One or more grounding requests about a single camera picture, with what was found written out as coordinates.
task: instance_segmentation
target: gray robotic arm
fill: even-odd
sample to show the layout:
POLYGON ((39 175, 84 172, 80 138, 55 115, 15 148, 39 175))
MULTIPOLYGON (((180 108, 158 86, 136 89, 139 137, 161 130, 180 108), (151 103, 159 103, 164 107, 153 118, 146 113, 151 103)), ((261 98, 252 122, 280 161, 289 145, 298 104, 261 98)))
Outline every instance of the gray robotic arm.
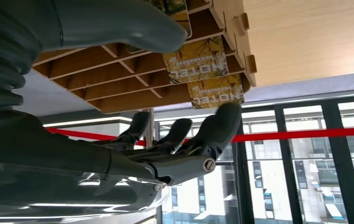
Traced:
POLYGON ((211 172, 236 132, 240 105, 221 107, 180 148, 181 136, 137 152, 129 147, 145 122, 116 141, 88 143, 12 110, 23 102, 12 89, 24 85, 41 51, 124 42, 163 53, 185 39, 182 27, 141 0, 0 0, 0 221, 142 211, 164 186, 211 172))

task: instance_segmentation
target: wooden shelf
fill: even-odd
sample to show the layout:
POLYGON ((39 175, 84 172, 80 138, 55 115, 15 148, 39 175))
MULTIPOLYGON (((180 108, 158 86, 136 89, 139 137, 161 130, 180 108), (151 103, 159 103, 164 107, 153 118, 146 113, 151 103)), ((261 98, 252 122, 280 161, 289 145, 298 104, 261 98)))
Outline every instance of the wooden shelf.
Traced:
MULTIPOLYGON (((236 32, 226 20, 234 15, 224 16, 225 4, 223 0, 187 0, 192 36, 186 43, 221 35, 229 74, 241 74, 247 92, 255 80, 247 70, 236 32)), ((33 68, 104 113, 190 101, 186 84, 170 84, 162 54, 130 54, 123 43, 45 52, 33 68)))

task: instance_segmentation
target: robotic hand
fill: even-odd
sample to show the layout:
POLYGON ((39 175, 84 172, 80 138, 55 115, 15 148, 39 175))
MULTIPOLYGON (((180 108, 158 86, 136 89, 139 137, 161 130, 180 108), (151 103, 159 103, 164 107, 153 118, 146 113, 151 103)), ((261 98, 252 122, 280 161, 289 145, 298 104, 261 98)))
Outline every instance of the robotic hand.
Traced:
POLYGON ((0 0, 0 222, 55 223, 144 211, 162 189, 209 173, 236 133, 241 107, 226 104, 178 147, 191 123, 176 123, 152 148, 132 150, 145 113, 114 141, 74 141, 12 110, 41 51, 123 42, 173 52, 186 31, 141 0, 0 0))

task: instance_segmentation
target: metal bolt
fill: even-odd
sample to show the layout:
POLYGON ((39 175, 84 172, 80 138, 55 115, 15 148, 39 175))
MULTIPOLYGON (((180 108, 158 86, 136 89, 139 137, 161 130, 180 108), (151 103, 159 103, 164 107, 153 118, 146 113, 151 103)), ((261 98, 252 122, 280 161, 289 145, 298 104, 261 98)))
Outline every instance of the metal bolt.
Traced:
POLYGON ((215 161, 214 159, 206 159, 205 162, 203 163, 203 169, 206 172, 212 172, 215 169, 215 161))
POLYGON ((154 189, 155 189, 155 190, 161 190, 162 188, 163 188, 163 187, 162 187, 161 184, 157 184, 157 185, 154 186, 154 189))

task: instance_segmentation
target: red stripe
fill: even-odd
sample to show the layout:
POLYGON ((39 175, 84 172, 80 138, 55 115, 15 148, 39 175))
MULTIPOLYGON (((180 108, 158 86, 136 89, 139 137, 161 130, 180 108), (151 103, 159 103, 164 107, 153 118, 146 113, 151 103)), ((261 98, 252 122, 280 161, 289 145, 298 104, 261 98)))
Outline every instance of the red stripe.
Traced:
MULTIPOLYGON (((77 131, 69 131, 57 128, 47 128, 49 132, 63 134, 71 137, 77 138, 85 138, 85 139, 93 139, 93 140, 114 140, 115 136, 105 135, 105 134, 94 134, 94 133, 86 133, 86 132, 77 132, 77 131)), ((136 143, 138 146, 145 146, 145 141, 138 141, 136 143)))
MULTIPOLYGON (((52 133, 59 133, 78 138, 86 138, 93 140, 113 140, 116 137, 105 134, 94 134, 85 132, 68 131, 56 128, 47 128, 52 133)), ((276 133, 259 133, 236 135, 232 142, 244 142, 255 140, 279 140, 279 139, 299 139, 299 138, 318 138, 318 137, 341 137, 354 135, 354 128, 339 128, 325 130, 309 130, 294 132, 276 132, 276 133)), ((138 141, 137 145, 145 146, 145 141, 138 141)))

